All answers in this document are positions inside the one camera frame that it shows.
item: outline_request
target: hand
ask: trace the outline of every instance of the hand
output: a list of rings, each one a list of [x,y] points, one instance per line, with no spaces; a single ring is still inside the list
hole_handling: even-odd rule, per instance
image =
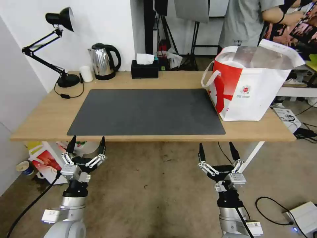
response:
[[[305,14],[301,11],[286,14],[284,17],[284,24],[293,26],[305,17]]]

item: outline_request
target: lamp base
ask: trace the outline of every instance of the lamp base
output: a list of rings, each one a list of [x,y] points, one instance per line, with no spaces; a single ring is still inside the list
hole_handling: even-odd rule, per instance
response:
[[[80,78],[74,74],[68,74],[68,75],[62,74],[57,80],[57,84],[61,88],[69,88],[69,87],[75,86],[79,82],[80,82]]]

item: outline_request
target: lamp arm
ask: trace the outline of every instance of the lamp arm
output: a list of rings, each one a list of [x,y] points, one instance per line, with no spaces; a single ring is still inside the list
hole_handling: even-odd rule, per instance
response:
[[[61,68],[59,68],[59,67],[57,67],[57,66],[55,66],[55,65],[53,65],[53,64],[50,64],[50,63],[46,62],[45,60],[39,58],[38,56],[34,55],[34,53],[35,53],[36,51],[38,51],[39,49],[41,49],[41,48],[47,46],[48,44],[52,43],[52,42],[55,41],[55,40],[61,38],[61,37],[62,37],[62,32],[63,32],[63,30],[61,30],[61,29],[59,29],[59,28],[56,28],[53,32],[51,32],[50,34],[44,36],[43,38],[39,39],[38,41],[34,42],[33,44],[22,48],[22,53],[25,54],[25,55],[27,55],[27,56],[29,56],[29,57],[31,57],[31,58],[33,58],[33,59],[35,59],[35,60],[38,61],[38,62],[44,64],[45,66],[51,68],[52,70],[56,71],[57,73],[59,73],[59,74],[61,74],[61,75],[62,75],[62,74],[65,74],[65,70],[64,70],[64,69],[61,69]],[[39,42],[43,41],[44,39],[50,37],[50,36],[53,35],[53,34],[56,34],[57,37],[54,38],[54,39],[52,39],[52,40],[50,40],[49,42],[47,42],[47,43],[45,43],[45,44],[40,45],[39,47],[37,47],[37,48],[34,49],[34,50],[31,49],[31,48],[33,48],[36,44],[38,44]]]

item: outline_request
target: wristband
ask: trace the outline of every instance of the wristband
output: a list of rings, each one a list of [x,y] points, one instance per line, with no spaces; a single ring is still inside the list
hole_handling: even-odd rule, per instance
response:
[[[285,17],[285,13],[283,13],[282,19],[281,19],[281,20],[279,20],[279,22],[277,22],[276,24],[281,23],[281,22],[282,22],[282,20],[284,20],[284,17]]]

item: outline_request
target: lamp shade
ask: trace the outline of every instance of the lamp shade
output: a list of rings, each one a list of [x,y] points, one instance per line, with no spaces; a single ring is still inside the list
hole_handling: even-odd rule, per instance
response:
[[[74,15],[70,7],[64,8],[59,14],[46,13],[45,19],[49,24],[62,25],[70,31],[73,30]]]

